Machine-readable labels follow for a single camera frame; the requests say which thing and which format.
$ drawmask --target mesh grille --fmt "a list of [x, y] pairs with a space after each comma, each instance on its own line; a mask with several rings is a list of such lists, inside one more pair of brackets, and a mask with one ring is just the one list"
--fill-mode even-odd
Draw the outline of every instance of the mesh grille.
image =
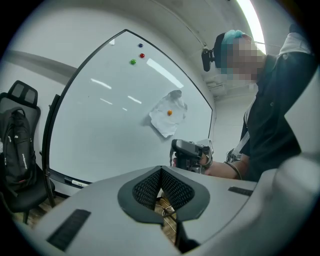
[[195, 195], [192, 187], [164, 170], [162, 171], [161, 187], [175, 210], [187, 204]]
[[161, 171], [157, 171], [133, 187], [133, 197], [150, 210], [155, 209], [156, 199], [161, 187]]

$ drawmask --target whiteboard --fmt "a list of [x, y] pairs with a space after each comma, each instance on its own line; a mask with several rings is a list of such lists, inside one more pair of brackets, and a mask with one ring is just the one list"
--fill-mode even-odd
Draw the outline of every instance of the whiteboard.
[[[169, 165], [173, 139], [208, 137], [210, 105], [154, 45], [125, 30], [90, 57], [62, 93], [50, 140], [50, 169], [96, 182]], [[175, 134], [164, 138], [152, 126], [149, 112], [173, 90], [182, 91], [188, 110]]]

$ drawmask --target paper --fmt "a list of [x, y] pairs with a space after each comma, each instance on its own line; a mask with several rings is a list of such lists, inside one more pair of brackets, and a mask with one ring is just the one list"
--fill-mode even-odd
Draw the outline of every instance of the paper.
[[151, 124], [167, 138], [174, 135], [178, 125], [185, 119], [188, 111], [187, 104], [182, 99], [181, 90], [173, 90], [163, 97], [150, 111]]

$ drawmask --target chair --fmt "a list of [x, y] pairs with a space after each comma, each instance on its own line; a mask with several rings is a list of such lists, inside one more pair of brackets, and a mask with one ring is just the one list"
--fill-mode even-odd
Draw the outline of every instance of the chair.
[[[35, 137], [36, 126], [41, 114], [40, 108], [37, 106], [38, 92], [25, 84], [17, 80], [8, 93], [0, 94], [0, 113], [14, 107], [21, 107], [25, 111], [26, 118], [29, 121], [30, 129], [32, 132], [32, 138]], [[12, 213], [23, 212], [23, 222], [27, 224], [29, 211], [36, 208], [39, 204], [45, 201], [47, 198], [50, 200], [51, 207], [55, 206], [53, 200], [53, 191], [55, 185], [44, 174], [38, 165], [36, 165], [36, 183], [16, 191], [17, 197], [14, 197], [12, 193], [5, 188], [1, 189], [3, 193], [4, 203]]]

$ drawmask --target backpack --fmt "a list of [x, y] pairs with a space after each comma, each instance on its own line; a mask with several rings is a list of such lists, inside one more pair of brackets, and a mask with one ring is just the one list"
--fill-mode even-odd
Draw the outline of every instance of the backpack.
[[33, 185], [37, 180], [36, 155], [30, 125], [21, 107], [0, 114], [1, 184], [15, 197], [16, 191]]

